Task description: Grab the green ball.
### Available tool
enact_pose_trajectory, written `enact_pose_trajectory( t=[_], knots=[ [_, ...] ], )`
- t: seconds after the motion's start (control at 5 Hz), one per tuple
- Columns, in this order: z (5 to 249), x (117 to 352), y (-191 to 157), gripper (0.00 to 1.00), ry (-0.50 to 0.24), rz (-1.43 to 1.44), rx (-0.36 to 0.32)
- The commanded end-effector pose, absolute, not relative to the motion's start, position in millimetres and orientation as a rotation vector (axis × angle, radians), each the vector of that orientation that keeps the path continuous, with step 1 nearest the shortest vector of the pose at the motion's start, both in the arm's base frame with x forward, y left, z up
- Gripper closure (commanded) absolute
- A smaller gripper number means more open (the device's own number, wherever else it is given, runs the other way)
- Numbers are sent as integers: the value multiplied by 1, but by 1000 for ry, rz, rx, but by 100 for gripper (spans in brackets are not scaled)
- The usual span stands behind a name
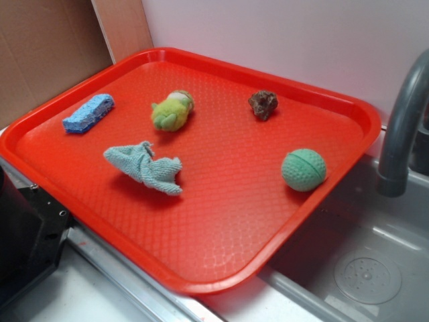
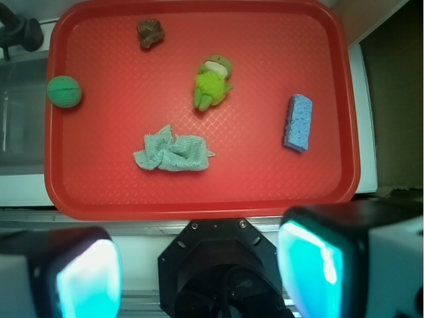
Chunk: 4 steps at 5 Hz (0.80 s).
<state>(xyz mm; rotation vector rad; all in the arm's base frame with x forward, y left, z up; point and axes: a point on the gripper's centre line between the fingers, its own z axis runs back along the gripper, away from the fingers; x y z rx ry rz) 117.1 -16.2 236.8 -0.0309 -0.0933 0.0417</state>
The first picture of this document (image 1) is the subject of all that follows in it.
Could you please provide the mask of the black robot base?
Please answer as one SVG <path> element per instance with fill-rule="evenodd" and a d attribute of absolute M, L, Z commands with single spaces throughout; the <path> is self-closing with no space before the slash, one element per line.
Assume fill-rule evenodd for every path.
<path fill-rule="evenodd" d="M 17 188 L 1 170 L 1 310 L 57 269 L 70 220 L 43 188 Z"/>

